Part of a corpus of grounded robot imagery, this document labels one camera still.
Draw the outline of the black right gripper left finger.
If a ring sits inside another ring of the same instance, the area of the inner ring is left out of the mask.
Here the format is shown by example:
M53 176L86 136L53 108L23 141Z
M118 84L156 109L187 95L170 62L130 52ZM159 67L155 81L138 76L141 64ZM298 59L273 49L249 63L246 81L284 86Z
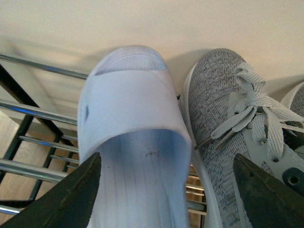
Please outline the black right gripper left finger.
M97 196L100 172L101 156L96 152L1 227L86 228Z

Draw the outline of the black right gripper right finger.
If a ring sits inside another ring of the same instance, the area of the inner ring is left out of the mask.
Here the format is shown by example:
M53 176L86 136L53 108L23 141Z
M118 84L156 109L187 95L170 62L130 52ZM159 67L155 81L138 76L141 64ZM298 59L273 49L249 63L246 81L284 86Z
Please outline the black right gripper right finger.
M304 173L289 168L278 180L241 154L233 161L240 198L254 228L304 226Z

